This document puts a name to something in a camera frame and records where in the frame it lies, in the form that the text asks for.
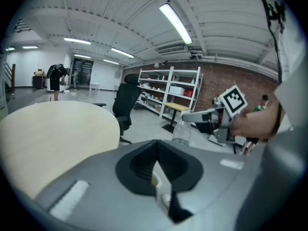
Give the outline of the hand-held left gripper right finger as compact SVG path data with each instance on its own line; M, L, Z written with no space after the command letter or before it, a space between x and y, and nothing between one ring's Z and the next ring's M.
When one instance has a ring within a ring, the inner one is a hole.
M181 144L179 150L197 158L204 172L191 191L177 194L181 207L193 216L178 224L164 224L160 230L235 231L241 206L261 172L262 146L258 146L249 156Z

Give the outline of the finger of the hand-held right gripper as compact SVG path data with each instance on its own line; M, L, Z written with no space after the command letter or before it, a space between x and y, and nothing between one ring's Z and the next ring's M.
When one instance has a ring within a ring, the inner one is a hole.
M218 113L216 109L211 108L204 111L184 113L181 119L190 123L217 123Z

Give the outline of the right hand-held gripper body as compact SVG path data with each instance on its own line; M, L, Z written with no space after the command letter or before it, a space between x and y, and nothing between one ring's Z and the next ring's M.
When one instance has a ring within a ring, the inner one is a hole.
M247 107L244 94L234 85L214 98L212 103L215 109L211 115L214 123L213 134L217 142L220 144L235 143L235 139L231 136L231 124L234 117Z

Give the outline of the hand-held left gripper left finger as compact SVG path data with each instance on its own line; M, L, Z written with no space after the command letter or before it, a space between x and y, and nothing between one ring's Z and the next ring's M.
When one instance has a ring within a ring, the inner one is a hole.
M66 223L89 231L161 231L172 226L154 196L134 194L116 176L116 164L147 142L122 146L90 156L50 182L35 197L44 210L78 180L89 184Z

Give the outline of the person's right hand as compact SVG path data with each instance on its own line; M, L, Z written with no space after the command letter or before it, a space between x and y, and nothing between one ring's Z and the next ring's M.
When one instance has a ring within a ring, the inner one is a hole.
M231 136L260 137L264 133L264 111L237 114L231 123Z

